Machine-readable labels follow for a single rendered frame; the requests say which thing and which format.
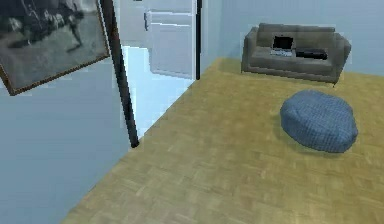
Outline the white room door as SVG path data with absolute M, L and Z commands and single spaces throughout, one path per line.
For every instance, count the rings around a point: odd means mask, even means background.
M 155 74 L 196 79 L 198 0 L 120 0 L 120 40 L 144 48 Z M 144 29 L 148 13 L 148 31 Z

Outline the grey brown sofa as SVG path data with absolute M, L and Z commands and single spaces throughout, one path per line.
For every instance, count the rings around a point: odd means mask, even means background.
M 292 56 L 271 54 L 275 36 L 294 39 Z M 260 23 L 244 37 L 241 71 L 336 84 L 351 49 L 334 27 Z

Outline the black open laptop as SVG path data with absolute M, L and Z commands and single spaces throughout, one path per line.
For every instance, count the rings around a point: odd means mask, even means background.
M 288 36 L 275 36 L 273 39 L 271 54 L 290 57 L 293 55 L 294 39 Z

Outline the blue round floor cushion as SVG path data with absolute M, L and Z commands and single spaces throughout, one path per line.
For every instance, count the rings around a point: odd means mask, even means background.
M 356 141 L 352 107 L 342 98 L 318 90 L 302 90 L 280 108 L 282 129 L 296 142 L 328 153 L 344 153 Z

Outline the brown framed grey picture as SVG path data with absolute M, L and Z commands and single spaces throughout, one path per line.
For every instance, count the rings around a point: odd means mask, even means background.
M 11 96 L 109 56 L 100 0 L 0 0 L 0 79 Z

